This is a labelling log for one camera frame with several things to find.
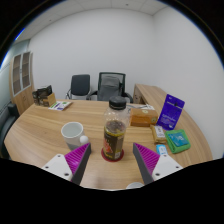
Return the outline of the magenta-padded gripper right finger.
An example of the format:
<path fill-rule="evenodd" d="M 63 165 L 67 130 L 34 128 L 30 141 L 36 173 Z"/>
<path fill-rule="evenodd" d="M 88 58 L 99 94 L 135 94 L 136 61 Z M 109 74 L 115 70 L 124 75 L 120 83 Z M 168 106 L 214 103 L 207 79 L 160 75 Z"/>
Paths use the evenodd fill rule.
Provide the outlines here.
<path fill-rule="evenodd" d="M 138 143 L 133 144 L 133 154 L 145 184 L 152 183 L 182 169 L 182 166 L 168 154 L 159 155 Z"/>

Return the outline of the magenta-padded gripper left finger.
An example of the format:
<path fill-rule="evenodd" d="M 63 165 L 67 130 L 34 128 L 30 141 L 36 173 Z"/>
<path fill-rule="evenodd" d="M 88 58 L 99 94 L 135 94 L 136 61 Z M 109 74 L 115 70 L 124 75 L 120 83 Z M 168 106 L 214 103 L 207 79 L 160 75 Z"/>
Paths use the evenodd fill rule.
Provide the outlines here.
<path fill-rule="evenodd" d="M 91 144 L 87 143 L 66 155 L 57 154 L 42 169 L 79 185 L 91 154 Z"/>

